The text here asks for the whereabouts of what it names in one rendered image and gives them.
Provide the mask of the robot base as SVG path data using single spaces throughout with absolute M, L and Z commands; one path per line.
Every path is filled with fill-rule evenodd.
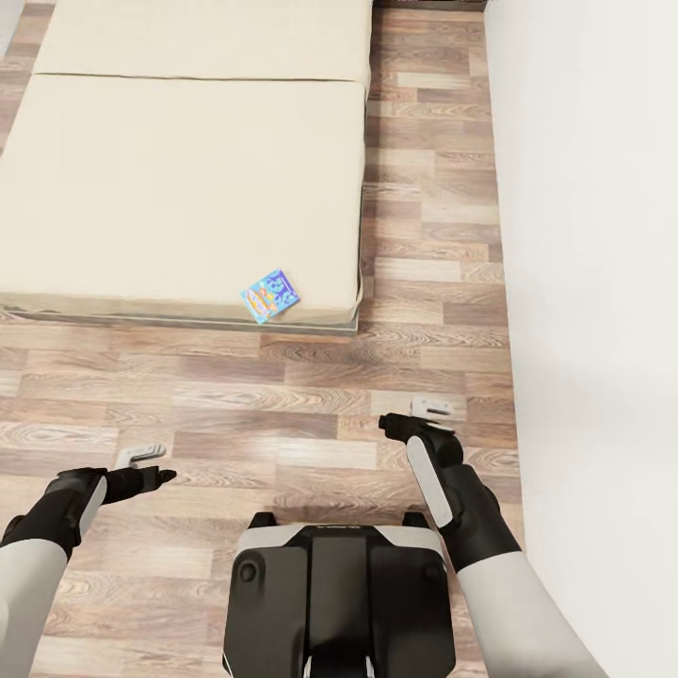
M 232 568 L 231 678 L 447 678 L 456 655 L 444 554 L 423 513 L 402 526 L 276 526 L 256 512 Z

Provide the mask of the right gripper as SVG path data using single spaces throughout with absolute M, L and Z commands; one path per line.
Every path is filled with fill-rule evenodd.
M 409 417 L 407 415 L 397 413 L 387 413 L 379 418 L 379 428 L 385 429 L 384 435 L 391 440 L 405 441 L 407 437 L 407 429 L 412 424 L 420 422 L 419 417 Z

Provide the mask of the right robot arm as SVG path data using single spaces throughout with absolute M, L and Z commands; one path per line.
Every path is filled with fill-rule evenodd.
M 413 395 L 409 416 L 379 428 L 406 452 L 457 573 L 489 678 L 609 678 L 575 633 L 501 516 L 495 494 L 463 464 L 453 428 L 427 412 L 449 401 Z

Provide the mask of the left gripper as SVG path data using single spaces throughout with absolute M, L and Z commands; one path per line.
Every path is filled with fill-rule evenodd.
M 153 492 L 159 490 L 162 483 L 169 482 L 177 477 L 177 472 L 169 469 L 159 470 L 159 466 L 150 466 L 146 468 L 129 468 L 128 470 L 118 470 L 124 481 L 124 489 L 116 502 L 128 500 L 137 494 Z

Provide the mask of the board game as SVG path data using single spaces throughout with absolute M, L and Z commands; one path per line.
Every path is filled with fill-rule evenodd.
M 240 296 L 260 325 L 300 301 L 281 269 L 240 293 Z

